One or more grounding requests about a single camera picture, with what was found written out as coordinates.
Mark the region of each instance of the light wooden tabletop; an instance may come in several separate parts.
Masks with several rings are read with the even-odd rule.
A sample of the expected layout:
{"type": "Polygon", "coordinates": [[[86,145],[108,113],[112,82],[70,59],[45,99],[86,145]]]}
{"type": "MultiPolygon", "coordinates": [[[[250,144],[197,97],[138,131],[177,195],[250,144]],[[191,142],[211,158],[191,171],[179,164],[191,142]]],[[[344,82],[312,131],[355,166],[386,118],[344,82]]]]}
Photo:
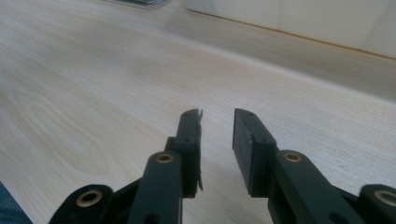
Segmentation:
{"type": "Polygon", "coordinates": [[[188,11],[0,1],[0,180],[34,223],[75,189],[120,189],[201,108],[204,191],[185,223],[272,223],[232,151],[233,110],[337,187],[396,188],[396,61],[188,11]]]}

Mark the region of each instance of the wood grain surface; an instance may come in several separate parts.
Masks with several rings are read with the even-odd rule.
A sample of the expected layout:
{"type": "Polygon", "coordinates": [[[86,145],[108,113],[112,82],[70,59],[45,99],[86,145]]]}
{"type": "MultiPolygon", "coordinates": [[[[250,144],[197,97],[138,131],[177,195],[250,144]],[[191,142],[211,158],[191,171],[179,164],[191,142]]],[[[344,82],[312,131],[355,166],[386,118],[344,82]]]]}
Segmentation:
{"type": "Polygon", "coordinates": [[[396,61],[185,9],[0,1],[0,180],[34,223],[75,189],[120,189],[204,110],[204,191],[184,223],[272,223],[232,151],[233,110],[337,187],[396,188],[396,61]]]}

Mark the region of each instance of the wooden table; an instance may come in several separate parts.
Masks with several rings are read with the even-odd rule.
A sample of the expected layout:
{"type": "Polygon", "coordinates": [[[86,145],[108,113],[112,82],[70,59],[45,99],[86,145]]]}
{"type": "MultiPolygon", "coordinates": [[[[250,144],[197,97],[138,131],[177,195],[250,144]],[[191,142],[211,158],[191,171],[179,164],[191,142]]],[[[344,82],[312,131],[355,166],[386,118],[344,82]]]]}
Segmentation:
{"type": "Polygon", "coordinates": [[[75,189],[120,189],[202,108],[204,191],[185,223],[272,223],[232,151],[233,110],[337,187],[396,187],[396,61],[188,11],[0,1],[0,180],[34,223],[75,189]]]}

